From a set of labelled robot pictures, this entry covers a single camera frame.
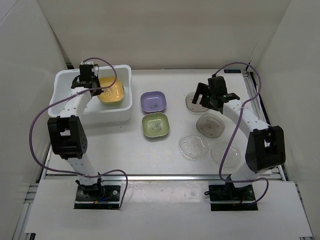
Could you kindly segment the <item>light green panda plate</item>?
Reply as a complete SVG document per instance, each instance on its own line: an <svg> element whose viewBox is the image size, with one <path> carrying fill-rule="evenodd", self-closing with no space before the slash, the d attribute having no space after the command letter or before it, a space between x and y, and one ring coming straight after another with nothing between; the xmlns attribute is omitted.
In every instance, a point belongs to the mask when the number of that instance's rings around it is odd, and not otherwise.
<svg viewBox="0 0 320 240"><path fill-rule="evenodd" d="M105 105L118 105L125 98L125 89L112 86L111 88L106 88L103 93L98 96L99 100Z"/></svg>

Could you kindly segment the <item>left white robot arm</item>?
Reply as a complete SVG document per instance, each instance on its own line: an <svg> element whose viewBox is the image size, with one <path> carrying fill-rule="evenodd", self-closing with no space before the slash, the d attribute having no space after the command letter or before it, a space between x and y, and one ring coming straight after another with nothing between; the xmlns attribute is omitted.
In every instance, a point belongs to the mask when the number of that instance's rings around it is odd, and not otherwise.
<svg viewBox="0 0 320 240"><path fill-rule="evenodd" d="M96 64L83 63L79 66L79 75L71 83L71 99L57 117L49 118L47 122L51 147L54 154L59 155L78 174L79 189L94 200L100 200L105 195L105 187L100 178L90 178L97 175L88 156L88 140L81 123L85 108L93 96L101 90L98 76L95 74Z"/></svg>

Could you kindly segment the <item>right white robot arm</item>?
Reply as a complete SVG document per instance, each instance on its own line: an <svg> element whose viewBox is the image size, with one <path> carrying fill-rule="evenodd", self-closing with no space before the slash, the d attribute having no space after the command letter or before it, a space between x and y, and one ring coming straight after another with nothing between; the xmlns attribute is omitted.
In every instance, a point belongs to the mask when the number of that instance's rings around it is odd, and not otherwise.
<svg viewBox="0 0 320 240"><path fill-rule="evenodd" d="M227 183L224 193L230 200L238 199L243 187L261 181L261 172L282 165L286 161L284 131L280 126L271 126L256 117L235 93L229 93L225 79L212 75L208 83L198 83L192 100L193 104L220 112L235 123L227 147L230 148L237 131L247 138L245 162L234 173L221 180Z"/></svg>

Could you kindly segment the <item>yellow panda plate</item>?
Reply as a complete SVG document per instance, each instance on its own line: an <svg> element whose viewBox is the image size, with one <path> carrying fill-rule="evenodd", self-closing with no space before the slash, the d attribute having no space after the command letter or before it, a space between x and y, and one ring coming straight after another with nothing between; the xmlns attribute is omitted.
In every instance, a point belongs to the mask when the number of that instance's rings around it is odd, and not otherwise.
<svg viewBox="0 0 320 240"><path fill-rule="evenodd" d="M99 78L100 86L108 87L113 83L114 79L114 77L101 77ZM105 88L102 91L103 93L101 93L97 97L101 102L105 104L120 102L125 96L122 82L119 79L117 79L110 88Z"/></svg>

